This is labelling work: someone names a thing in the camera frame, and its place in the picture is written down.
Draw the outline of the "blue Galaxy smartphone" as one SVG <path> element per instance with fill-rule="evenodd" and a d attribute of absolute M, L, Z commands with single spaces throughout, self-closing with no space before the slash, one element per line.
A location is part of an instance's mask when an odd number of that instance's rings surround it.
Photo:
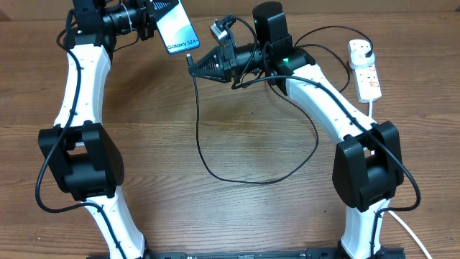
<path fill-rule="evenodd" d="M 159 18 L 156 24 L 166 51 L 170 55 L 200 47 L 198 36 L 181 1 Z"/>

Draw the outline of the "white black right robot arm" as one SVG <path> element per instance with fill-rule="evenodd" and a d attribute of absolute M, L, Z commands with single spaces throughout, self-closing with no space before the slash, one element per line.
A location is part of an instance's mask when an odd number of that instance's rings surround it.
<path fill-rule="evenodd" d="M 254 8 L 254 42 L 237 46 L 228 15 L 211 26 L 217 46 L 198 62 L 189 62 L 195 79 L 244 87 L 247 72 L 277 86 L 284 100 L 316 121 L 335 144 L 332 181 L 346 205 L 344 233 L 332 258 L 403 258 L 401 248 L 380 243 L 383 216 L 403 182 L 400 138 L 390 122 L 377 123 L 333 87 L 315 59 L 295 46 L 282 5 L 268 1 Z"/>

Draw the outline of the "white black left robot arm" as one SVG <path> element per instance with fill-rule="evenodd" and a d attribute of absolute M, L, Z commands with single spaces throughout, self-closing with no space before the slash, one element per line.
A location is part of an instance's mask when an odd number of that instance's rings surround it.
<path fill-rule="evenodd" d="M 104 88 L 119 36 L 159 34 L 169 53 L 199 45 L 180 1 L 75 1 L 56 42 L 68 57 L 62 105 L 42 129 L 42 171 L 50 171 L 75 208 L 85 208 L 106 241 L 110 258 L 151 258 L 123 195 L 124 161 L 102 122 Z"/>

